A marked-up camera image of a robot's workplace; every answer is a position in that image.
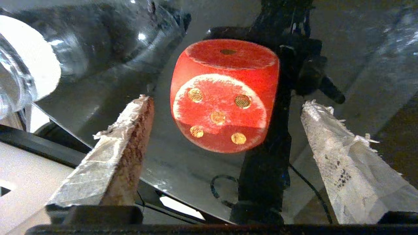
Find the black cable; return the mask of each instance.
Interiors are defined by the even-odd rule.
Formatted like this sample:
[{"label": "black cable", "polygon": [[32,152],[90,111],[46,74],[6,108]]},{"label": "black cable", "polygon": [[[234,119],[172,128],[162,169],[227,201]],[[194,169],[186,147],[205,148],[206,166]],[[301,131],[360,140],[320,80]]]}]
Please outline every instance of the black cable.
[{"label": "black cable", "polygon": [[324,208],[326,217],[328,219],[328,222],[332,224],[332,218],[331,213],[329,213],[328,207],[326,206],[324,199],[322,199],[321,195],[319,194],[318,190],[315,189],[315,187],[298,171],[296,170],[292,164],[289,163],[290,168],[303,180],[305,183],[312,189],[312,191],[315,193],[315,195],[318,197],[318,199],[321,201],[322,207]]},{"label": "black cable", "polygon": [[219,195],[219,193],[217,192],[217,190],[215,188],[215,181],[217,179],[228,179],[228,180],[231,180],[231,181],[236,182],[237,184],[238,184],[238,180],[235,177],[229,176],[229,175],[217,175],[217,176],[213,177],[212,180],[211,180],[211,182],[210,182],[210,190],[212,192],[212,195],[216,199],[219,199],[224,206],[227,206],[229,208],[232,208],[234,206],[234,203],[229,202],[227,200],[220,199],[220,195]]}]

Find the white paint residue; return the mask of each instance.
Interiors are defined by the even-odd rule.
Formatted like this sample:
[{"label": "white paint residue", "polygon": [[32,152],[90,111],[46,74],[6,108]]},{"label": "white paint residue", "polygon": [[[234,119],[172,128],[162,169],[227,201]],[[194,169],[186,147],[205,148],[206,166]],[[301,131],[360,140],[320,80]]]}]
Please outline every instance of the white paint residue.
[{"label": "white paint residue", "polygon": [[224,84],[230,84],[233,86],[240,86],[242,90],[245,92],[246,95],[250,96],[252,101],[251,105],[256,106],[257,108],[263,110],[263,115],[260,117],[256,127],[264,129],[267,125],[267,113],[265,111],[265,106],[263,102],[260,100],[260,98],[257,96],[257,94],[245,83],[238,81],[230,76],[220,75],[220,74],[203,74],[196,76],[192,79],[190,79],[188,82],[186,82],[183,86],[180,87],[178,90],[176,97],[173,102],[173,114],[176,120],[181,119],[181,114],[179,112],[179,104],[178,101],[181,100],[184,97],[184,94],[187,92],[188,89],[191,89],[199,84],[200,81],[205,82],[222,82]]}]

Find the dark speckles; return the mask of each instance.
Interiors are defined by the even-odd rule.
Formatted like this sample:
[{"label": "dark speckles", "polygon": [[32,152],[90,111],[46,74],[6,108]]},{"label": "dark speckles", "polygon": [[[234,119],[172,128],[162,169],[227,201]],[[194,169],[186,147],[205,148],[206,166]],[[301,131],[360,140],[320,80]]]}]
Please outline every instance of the dark speckles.
[{"label": "dark speckles", "polygon": [[351,179],[351,176],[346,172],[345,169],[342,169],[342,172],[340,174],[339,179],[337,180],[336,183],[334,183],[335,186],[337,186],[337,188],[341,188],[344,187],[344,185],[346,183],[348,183],[348,181]]}]

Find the black wire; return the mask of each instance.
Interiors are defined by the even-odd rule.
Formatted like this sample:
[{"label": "black wire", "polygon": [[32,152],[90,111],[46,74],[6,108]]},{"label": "black wire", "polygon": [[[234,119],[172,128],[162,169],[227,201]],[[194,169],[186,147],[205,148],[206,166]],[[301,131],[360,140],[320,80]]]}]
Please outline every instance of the black wire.
[{"label": "black wire", "polygon": [[325,204],[324,199],[322,199],[321,195],[319,194],[318,190],[315,189],[315,187],[298,171],[296,170],[292,164],[289,163],[290,168],[303,180],[305,183],[312,189],[312,191],[315,193],[315,195],[318,197],[318,199],[321,201],[322,207],[324,208],[326,217],[328,219],[328,222],[332,224],[332,218],[331,213],[329,213],[328,207]]}]

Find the die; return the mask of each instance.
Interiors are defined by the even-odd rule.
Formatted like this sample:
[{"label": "die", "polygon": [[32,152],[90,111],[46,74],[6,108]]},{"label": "die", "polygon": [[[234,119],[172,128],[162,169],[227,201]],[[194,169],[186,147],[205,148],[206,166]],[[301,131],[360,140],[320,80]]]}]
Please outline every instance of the die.
[{"label": "die", "polygon": [[209,151],[236,153],[261,144],[278,86],[279,59],[255,43],[214,39],[179,56],[171,114],[183,135]]}]

